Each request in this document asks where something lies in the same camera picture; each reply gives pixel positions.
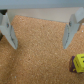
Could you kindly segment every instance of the speckled brown surface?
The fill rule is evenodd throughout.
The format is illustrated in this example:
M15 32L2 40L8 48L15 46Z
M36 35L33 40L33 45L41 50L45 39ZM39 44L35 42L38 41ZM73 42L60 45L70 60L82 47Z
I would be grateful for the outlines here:
M18 49L0 42L0 84L84 84L84 73L69 72L71 56L84 53L84 26L64 50L65 23L15 16Z

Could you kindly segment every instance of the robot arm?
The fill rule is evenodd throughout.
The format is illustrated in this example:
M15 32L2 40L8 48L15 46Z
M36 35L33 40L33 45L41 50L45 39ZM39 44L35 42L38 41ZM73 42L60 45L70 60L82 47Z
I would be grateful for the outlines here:
M8 40L8 42L11 44L11 46L14 49L17 49L18 41L15 36L14 29L9 22L9 18L6 12L7 12L6 10L0 11L0 30L2 33L1 36L4 35Z
M75 14L72 14L69 25L66 25L63 36L63 48L66 49L71 43L75 33L80 29L84 22L84 8L80 8Z

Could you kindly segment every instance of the cork board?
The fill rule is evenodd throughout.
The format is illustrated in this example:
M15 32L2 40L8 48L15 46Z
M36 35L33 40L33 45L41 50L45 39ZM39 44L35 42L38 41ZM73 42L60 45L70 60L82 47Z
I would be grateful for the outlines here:
M71 56L84 53L84 26L63 49L65 23L15 16L12 25L18 49L0 41L0 84L84 84L84 73L69 72Z

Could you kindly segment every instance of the dark object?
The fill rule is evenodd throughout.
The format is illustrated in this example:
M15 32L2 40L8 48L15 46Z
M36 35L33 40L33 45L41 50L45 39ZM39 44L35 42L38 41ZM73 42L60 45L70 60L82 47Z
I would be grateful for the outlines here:
M7 10L0 10L0 13L1 13L2 15L5 15L6 12L7 12Z
M2 33L0 33L0 41L1 41L1 39L3 38L3 34Z
M73 63L74 58L75 58L75 56L72 56L71 59L70 59L70 62L69 62L69 71L77 73L76 69L75 69L75 65Z

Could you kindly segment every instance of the white wall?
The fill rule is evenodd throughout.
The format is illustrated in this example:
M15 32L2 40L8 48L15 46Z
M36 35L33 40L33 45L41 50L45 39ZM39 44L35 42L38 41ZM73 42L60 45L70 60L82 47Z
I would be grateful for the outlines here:
M69 22L71 14L74 14L79 7L73 8L49 8L49 9L9 9L8 16L10 21L15 15L53 20L58 22Z

